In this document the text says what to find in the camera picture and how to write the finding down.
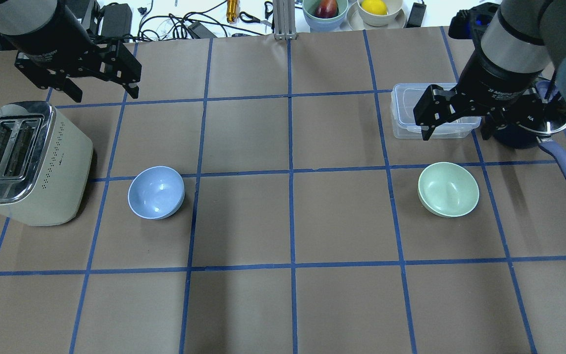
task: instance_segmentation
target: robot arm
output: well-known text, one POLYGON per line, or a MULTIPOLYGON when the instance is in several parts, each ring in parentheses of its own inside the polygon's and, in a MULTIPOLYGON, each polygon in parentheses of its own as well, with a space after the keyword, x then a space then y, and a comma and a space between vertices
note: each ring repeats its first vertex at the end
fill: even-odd
POLYGON ((0 0, 0 33, 19 49, 14 65, 40 89, 80 102, 83 92, 70 78, 93 76, 139 96, 141 63, 121 40, 95 45, 63 0, 0 0))
MULTIPOLYGON (((489 116, 492 132, 510 123, 504 111, 515 105, 550 62, 557 68, 557 87, 566 99, 566 1, 505 0, 474 7, 469 32, 476 47, 456 87, 427 88, 414 109, 427 140, 436 127, 465 116, 489 116)), ((453 26, 450 36, 460 32, 453 26)))

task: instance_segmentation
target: toaster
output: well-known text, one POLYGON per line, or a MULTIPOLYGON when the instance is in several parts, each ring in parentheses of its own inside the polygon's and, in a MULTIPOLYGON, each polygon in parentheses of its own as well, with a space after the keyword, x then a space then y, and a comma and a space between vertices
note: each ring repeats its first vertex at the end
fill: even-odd
POLYGON ((93 155, 90 139, 53 105, 0 108, 0 214, 30 226, 76 216, 93 155))

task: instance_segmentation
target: metal post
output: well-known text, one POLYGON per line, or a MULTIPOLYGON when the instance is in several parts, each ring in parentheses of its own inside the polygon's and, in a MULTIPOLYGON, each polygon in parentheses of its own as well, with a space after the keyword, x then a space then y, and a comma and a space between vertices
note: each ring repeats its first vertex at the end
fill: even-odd
POLYGON ((294 0, 273 0, 274 38, 277 40, 296 39, 296 18, 294 0))

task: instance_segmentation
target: lemon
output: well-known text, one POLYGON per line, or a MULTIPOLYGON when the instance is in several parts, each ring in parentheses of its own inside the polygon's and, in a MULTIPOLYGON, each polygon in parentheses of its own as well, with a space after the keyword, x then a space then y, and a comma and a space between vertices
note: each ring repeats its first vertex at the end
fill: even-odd
POLYGON ((388 7, 382 0, 364 0, 364 2, 362 2, 362 9, 371 14, 388 14, 388 7))

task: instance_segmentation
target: red fruit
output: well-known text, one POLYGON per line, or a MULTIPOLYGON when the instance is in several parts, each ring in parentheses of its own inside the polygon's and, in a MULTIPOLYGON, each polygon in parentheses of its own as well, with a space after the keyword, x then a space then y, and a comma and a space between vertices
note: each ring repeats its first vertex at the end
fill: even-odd
POLYGON ((338 15, 338 2, 336 0, 322 0, 314 16, 319 18, 332 18, 338 15))

